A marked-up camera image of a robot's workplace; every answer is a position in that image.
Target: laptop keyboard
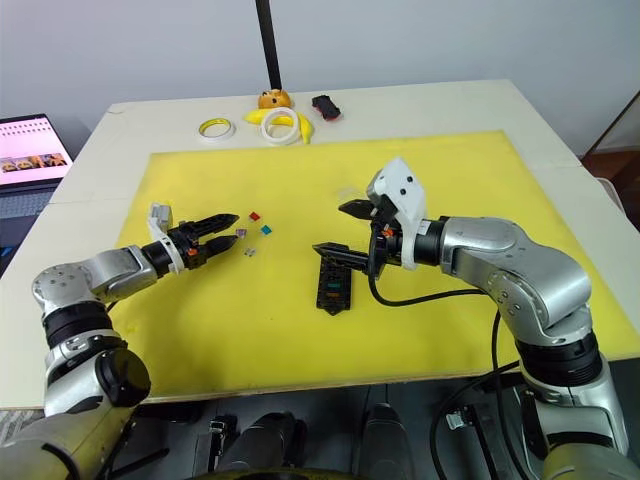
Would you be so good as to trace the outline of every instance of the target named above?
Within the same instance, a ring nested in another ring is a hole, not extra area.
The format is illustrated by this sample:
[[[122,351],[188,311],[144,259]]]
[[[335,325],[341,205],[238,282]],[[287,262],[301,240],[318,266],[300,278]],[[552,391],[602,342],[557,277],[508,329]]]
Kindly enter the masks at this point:
[[[39,214],[53,192],[21,193],[0,197],[0,218],[28,217]]]

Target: laptop screen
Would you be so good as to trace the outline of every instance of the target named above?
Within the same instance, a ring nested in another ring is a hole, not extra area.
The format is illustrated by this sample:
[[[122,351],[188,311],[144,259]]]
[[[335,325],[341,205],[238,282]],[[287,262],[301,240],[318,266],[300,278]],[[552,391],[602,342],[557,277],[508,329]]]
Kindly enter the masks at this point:
[[[0,188],[57,183],[70,168],[46,115],[0,120]]]

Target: small electronic component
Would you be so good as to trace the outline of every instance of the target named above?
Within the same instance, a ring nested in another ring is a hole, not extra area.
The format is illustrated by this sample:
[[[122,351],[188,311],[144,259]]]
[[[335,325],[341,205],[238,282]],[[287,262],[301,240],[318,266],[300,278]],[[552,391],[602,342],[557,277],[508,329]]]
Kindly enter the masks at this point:
[[[349,251],[347,245],[332,243],[335,249]],[[330,315],[351,308],[351,269],[332,263],[328,258],[320,260],[320,277],[318,279],[318,296],[316,307]]]
[[[325,120],[335,120],[340,116],[340,109],[331,101],[329,95],[319,95],[311,99],[313,108],[317,108]]]

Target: white wall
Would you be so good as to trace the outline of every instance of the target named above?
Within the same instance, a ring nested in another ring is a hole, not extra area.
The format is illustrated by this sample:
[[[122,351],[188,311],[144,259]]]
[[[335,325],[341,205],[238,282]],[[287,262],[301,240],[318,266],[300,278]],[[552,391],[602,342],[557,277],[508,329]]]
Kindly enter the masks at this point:
[[[72,153],[115,102],[258,94],[254,2],[1,0],[0,116],[45,112]]]
[[[638,0],[272,0],[272,14],[285,88],[509,78],[577,154],[640,88]]]

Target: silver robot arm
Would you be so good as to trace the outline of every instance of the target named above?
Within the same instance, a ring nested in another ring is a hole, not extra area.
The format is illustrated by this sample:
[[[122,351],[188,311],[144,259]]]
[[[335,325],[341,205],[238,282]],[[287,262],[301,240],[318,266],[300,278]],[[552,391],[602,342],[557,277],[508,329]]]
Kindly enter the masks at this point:
[[[151,383],[142,360],[113,329],[105,304],[153,285],[169,271],[198,268],[237,240],[230,235],[199,243],[231,226],[235,215],[168,228],[167,208],[153,206],[153,243],[57,265],[34,280],[50,348],[45,418],[0,448],[0,478],[95,478],[110,463]]]
[[[368,254],[330,243],[314,246],[316,251],[370,277],[378,276],[386,263],[409,270],[417,264],[439,266],[484,291],[520,353],[529,387],[522,402],[527,444],[548,460],[545,465],[552,472],[545,478],[574,471],[581,446],[605,449],[602,458],[619,458],[627,465],[622,410],[608,363],[598,351],[587,303],[591,283],[580,265],[533,242],[507,220],[427,220],[424,190],[399,158],[376,174],[367,196],[369,200],[348,202],[340,210],[371,221]],[[593,463],[587,457],[585,453],[584,461]]]

